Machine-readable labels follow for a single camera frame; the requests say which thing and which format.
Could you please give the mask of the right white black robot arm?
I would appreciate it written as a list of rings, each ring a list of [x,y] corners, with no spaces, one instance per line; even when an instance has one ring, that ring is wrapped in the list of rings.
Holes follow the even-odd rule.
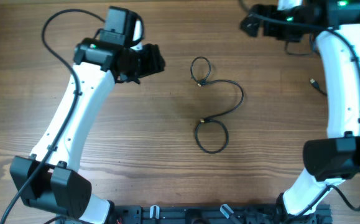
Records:
[[[245,7],[241,29],[298,42],[315,34],[325,71],[326,139],[307,141],[304,170],[279,198],[288,222],[315,212],[332,190],[360,173],[360,1],[279,1]],[[360,204],[354,208],[360,211]]]

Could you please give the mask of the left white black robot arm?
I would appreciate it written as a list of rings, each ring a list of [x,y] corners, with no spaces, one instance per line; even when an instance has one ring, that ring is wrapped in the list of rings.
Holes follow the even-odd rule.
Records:
[[[45,134],[29,156],[12,160],[16,200],[56,219],[116,222],[113,202],[93,195],[78,171],[85,140],[114,86],[164,70],[158,46],[142,43],[144,31],[140,15],[111,6],[104,27],[75,47],[70,81]]]

